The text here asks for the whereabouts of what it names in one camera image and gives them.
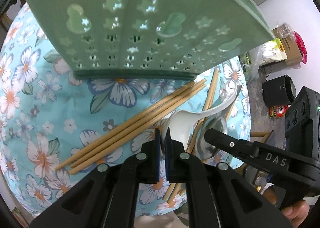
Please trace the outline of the person's right hand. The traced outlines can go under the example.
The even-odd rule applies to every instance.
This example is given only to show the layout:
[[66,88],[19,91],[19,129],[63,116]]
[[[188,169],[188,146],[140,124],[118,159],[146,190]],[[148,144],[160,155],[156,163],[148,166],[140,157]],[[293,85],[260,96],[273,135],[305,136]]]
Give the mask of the person's right hand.
[[310,210],[310,206],[305,200],[298,201],[291,206],[288,206],[281,210],[282,214],[290,220],[294,228],[306,219]]

